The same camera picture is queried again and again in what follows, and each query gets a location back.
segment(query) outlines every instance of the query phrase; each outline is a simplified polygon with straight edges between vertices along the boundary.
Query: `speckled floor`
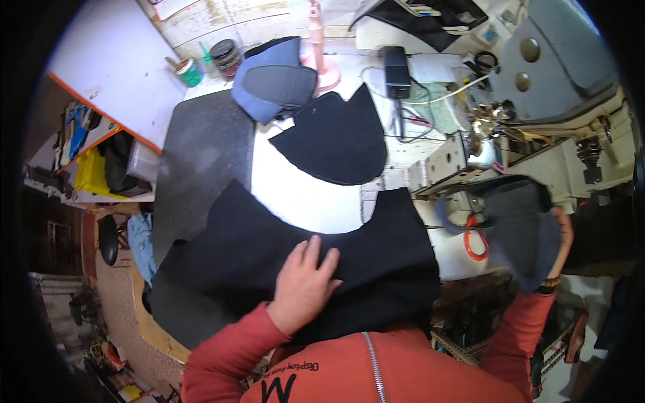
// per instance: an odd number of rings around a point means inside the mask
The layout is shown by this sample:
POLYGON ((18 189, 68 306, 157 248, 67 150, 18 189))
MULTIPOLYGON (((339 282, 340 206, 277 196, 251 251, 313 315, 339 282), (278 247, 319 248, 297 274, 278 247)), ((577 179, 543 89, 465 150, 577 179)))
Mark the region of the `speckled floor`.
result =
POLYGON ((129 251, 119 250, 114 266, 108 266, 100 252, 96 255, 97 290, 108 331, 123 348, 130 366, 147 384, 167 395, 168 384, 179 388, 183 365, 151 346, 141 336, 132 293, 129 251))

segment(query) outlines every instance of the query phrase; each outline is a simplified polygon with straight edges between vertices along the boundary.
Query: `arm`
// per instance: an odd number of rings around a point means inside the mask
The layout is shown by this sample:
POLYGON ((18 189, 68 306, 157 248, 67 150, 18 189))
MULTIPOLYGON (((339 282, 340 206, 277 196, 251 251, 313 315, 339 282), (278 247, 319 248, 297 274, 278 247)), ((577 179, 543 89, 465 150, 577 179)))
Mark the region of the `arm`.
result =
MULTIPOLYGON (((560 251, 548 279, 560 275, 573 243, 573 230, 569 216, 559 207, 551 209, 560 224, 560 251)), ((555 293, 525 294, 519 292, 506 310, 499 328, 488 342, 479 367, 489 374, 513 384, 527 402, 533 402, 533 385, 529 378, 531 357, 540 341, 546 317, 553 304, 555 293)))
POLYGON ((243 393, 240 380, 269 351, 289 340, 273 324, 263 302, 192 351, 184 368, 181 400, 237 403, 243 393))
POLYGON ((342 281, 332 280, 338 249, 330 249, 318 268, 320 243, 314 235, 296 245, 278 273, 273 301, 261 303, 192 351, 184 368, 183 402, 239 402, 240 380, 323 310, 342 281))

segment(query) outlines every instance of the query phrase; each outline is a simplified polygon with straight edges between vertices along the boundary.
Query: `black jar lid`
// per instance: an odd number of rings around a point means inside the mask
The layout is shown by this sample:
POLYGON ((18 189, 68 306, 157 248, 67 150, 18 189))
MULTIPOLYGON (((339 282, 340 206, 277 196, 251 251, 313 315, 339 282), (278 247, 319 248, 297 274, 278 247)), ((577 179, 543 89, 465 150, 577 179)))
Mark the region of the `black jar lid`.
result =
POLYGON ((224 39, 219 41, 210 49, 210 57, 213 59, 221 59, 228 55, 235 48, 233 39, 224 39))

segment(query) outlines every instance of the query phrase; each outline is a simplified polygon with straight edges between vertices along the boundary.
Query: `yellow plastic bin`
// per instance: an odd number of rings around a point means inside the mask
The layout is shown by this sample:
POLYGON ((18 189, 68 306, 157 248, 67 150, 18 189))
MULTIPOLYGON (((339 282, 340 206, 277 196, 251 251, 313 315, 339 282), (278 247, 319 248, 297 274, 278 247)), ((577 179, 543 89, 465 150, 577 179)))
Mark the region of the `yellow plastic bin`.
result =
POLYGON ((79 166, 74 181, 76 190, 86 190, 115 199, 127 199, 125 196, 110 193, 108 183, 105 181, 105 158, 101 157, 96 147, 78 157, 76 163, 79 166))

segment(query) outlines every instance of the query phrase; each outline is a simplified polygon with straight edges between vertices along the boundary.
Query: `sleeve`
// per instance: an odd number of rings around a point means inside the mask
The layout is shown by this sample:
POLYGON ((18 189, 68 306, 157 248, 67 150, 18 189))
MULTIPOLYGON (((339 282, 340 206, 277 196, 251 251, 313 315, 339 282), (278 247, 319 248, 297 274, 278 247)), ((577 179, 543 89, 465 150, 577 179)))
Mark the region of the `sleeve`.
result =
POLYGON ((526 402, 533 402, 530 360, 540 340, 555 293, 519 292, 488 342, 479 367, 513 384, 526 402))
POLYGON ((194 349, 184 368, 181 400, 186 403, 239 402, 245 378, 269 351, 288 342, 258 305, 194 349))

